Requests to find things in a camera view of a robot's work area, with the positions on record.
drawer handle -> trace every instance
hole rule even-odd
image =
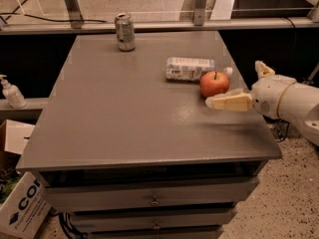
[[[157,200],[157,197],[154,195],[152,201],[150,202],[150,206],[158,206],[160,203]]]
[[[160,230],[160,226],[156,223],[153,227],[153,230]]]

table top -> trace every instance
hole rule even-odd
[[[167,57],[213,59],[234,69],[218,32],[78,36],[17,169],[63,170],[266,160],[281,156],[262,115],[214,111],[198,83],[165,78]]]

black cable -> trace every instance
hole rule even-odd
[[[61,225],[62,231],[64,232],[66,237],[68,237],[68,239],[73,239],[72,236],[69,234],[68,230],[65,227],[65,221],[64,221],[63,213],[59,214],[59,221],[60,221],[60,225]]]
[[[20,6],[24,5],[26,2],[28,2],[29,0],[24,0],[19,6],[17,6],[12,13],[15,13],[16,11],[18,11],[20,9]],[[6,24],[7,24],[7,20],[9,20],[11,18],[11,15],[9,17],[7,17],[5,20]]]
[[[290,122],[287,123],[285,135],[283,135],[283,137],[281,137],[279,140],[276,140],[277,142],[281,142],[281,141],[284,141],[286,139],[288,132],[289,132],[289,126],[290,126]]]
[[[0,16],[0,21],[2,21],[4,24],[8,24],[8,22],[6,22],[6,20],[2,18],[1,16]]]
[[[292,25],[292,27],[294,29],[293,47],[292,47],[291,58],[290,58],[290,69],[292,69],[293,65],[294,65],[293,61],[294,61],[294,56],[295,56],[296,47],[297,47],[297,28],[296,28],[296,25],[292,22],[291,19],[289,19],[289,18],[284,18],[284,19],[288,20],[291,23],[291,25]]]
[[[80,232],[71,224],[69,213],[59,213],[59,221],[63,232],[69,239],[72,238],[70,233],[80,237],[81,239],[86,238],[86,233]]]
[[[44,21],[51,21],[51,22],[97,22],[97,23],[107,23],[108,21],[106,20],[91,20],[91,19],[84,19],[84,20],[53,20],[53,19],[48,19],[48,18],[43,18],[31,14],[21,14],[21,13],[10,13],[10,12],[0,12],[0,16],[2,15],[21,15],[25,17],[30,17],[38,20],[44,20]]]
[[[50,217],[57,217],[57,216],[59,216],[59,212],[57,212],[57,213],[53,213],[51,210],[49,211],[49,213],[48,213],[48,216],[50,216]]]

drawer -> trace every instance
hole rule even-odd
[[[217,239],[221,233],[222,229],[219,227],[199,227],[89,234],[88,239]]]
[[[80,232],[125,230],[162,230],[174,227],[199,227],[227,224],[235,215],[233,208],[192,205],[155,209],[135,209],[105,214],[72,215],[70,220]]]
[[[257,177],[234,177],[47,188],[44,197],[58,212],[146,208],[238,202],[245,200],[257,184]]]

white bottle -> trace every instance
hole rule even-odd
[[[4,78],[7,76],[0,75],[1,85],[3,87],[3,96],[7,99],[10,106],[15,109],[23,108],[27,105],[27,101],[24,99],[22,93],[19,91],[18,87],[11,85]]]

